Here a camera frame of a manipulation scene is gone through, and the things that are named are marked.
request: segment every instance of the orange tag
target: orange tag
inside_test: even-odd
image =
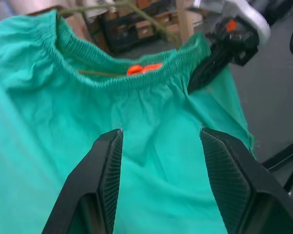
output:
[[[139,73],[145,73],[147,71],[155,71],[155,70],[160,69],[161,67],[162,67],[161,63],[147,65],[144,68],[140,65],[133,65],[133,66],[129,67],[129,69],[127,71],[127,76],[131,76],[131,75],[135,75],[135,74],[139,74]]]
[[[143,67],[140,65],[133,65],[131,67],[129,67],[128,71],[127,71],[127,76],[131,76],[134,74],[138,74],[141,73],[143,70]]]

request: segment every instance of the gray floor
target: gray floor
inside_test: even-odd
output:
[[[230,66],[260,162],[293,142],[292,31],[293,17],[279,22],[269,43],[245,67]],[[136,59],[172,48],[159,40],[117,57]]]

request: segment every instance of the wooden post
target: wooden post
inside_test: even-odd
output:
[[[176,0],[182,44],[187,42],[187,40],[194,34],[193,25],[202,20],[202,16],[200,14],[186,10],[186,8],[192,3],[193,0]]]

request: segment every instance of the orange part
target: orange part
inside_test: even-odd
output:
[[[233,31],[234,29],[236,29],[236,26],[237,26],[236,21],[234,21],[234,20],[232,19],[232,20],[230,20],[229,23],[227,24],[226,29],[227,29],[228,32],[231,32],[231,31]]]
[[[144,68],[140,65],[133,65],[129,67],[127,71],[127,76],[136,75],[139,73],[145,73],[147,71],[154,71],[154,70],[160,69],[161,67],[162,67],[161,63],[148,65],[148,66],[145,66]]]
[[[142,73],[144,72],[147,72],[147,71],[154,71],[154,70],[158,70],[160,69],[162,66],[161,63],[157,63],[157,64],[152,64],[152,65],[148,65],[148,66],[145,66]]]
[[[140,66],[140,65],[133,65],[131,67],[128,68],[128,71],[127,71],[127,76],[131,76],[131,75],[134,75],[134,74],[138,74],[138,73],[141,73],[143,71],[143,67]]]

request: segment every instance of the teal fabric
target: teal fabric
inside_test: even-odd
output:
[[[191,72],[209,54],[196,34],[179,51],[114,59],[75,38],[55,11],[0,22],[0,234],[41,233],[69,173],[100,134],[120,127],[115,234],[227,233],[200,130],[227,132],[250,150],[253,139],[228,68],[188,94]],[[158,62],[157,71],[125,76],[131,65]]]

